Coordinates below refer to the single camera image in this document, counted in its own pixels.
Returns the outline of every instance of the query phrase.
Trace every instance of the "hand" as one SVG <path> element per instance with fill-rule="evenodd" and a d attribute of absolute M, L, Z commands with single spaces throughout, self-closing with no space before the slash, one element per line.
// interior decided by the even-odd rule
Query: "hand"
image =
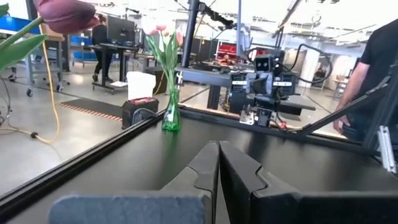
<path fill-rule="evenodd" d="M 345 116 L 345 115 L 333 122 L 333 129 L 335 129 L 339 134 L 342 134 L 343 133 L 343 124 L 349 126 L 347 116 Z"/>

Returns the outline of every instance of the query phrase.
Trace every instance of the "green glass vase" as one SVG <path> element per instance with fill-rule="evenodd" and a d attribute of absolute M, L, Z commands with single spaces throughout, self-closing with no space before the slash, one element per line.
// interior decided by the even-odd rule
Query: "green glass vase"
<path fill-rule="evenodd" d="M 169 105 L 163 117 L 162 129 L 167 131 L 180 130 L 180 108 L 178 102 L 180 100 L 180 90 L 172 88 L 170 90 Z"/>

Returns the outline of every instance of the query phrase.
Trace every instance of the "caster wheel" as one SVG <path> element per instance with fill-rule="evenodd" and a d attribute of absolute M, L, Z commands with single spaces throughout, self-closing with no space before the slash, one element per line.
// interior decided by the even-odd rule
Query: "caster wheel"
<path fill-rule="evenodd" d="M 62 91 L 63 90 L 63 86 L 61 86 L 61 85 L 57 85 L 57 92 L 60 92 L 60 91 Z"/>
<path fill-rule="evenodd" d="M 33 91 L 32 91 L 31 89 L 27 89 L 27 90 L 26 90 L 26 95 L 27 95 L 28 97 L 32 97 L 32 96 L 33 96 Z"/>

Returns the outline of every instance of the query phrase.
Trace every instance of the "black box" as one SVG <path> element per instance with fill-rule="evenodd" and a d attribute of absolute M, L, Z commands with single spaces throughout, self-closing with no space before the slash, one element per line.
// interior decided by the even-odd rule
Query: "black box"
<path fill-rule="evenodd" d="M 139 108 L 145 108 L 154 113 L 157 113 L 157 110 L 159 109 L 159 101 L 155 98 L 147 97 L 135 100 L 127 100 L 126 102 L 124 102 L 122 129 L 126 129 L 152 116 L 150 113 L 139 113 L 133 119 L 134 112 L 137 111 Z"/>

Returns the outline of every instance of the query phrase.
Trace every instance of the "flower stem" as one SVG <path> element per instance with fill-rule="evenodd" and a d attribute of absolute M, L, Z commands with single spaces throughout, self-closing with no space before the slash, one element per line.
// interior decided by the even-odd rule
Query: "flower stem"
<path fill-rule="evenodd" d="M 17 41 L 21 37 L 25 36 L 26 34 L 28 34 L 29 31 L 31 31 L 35 26 L 38 26 L 43 22 L 44 22 L 44 20 L 42 17 L 38 17 L 37 19 L 33 20 L 32 22 L 27 24 L 24 28 L 22 28 L 20 31 L 18 31 L 16 34 L 10 36 L 5 41 L 1 42 L 0 50 L 5 49 L 6 47 L 10 46 L 15 41 Z"/>

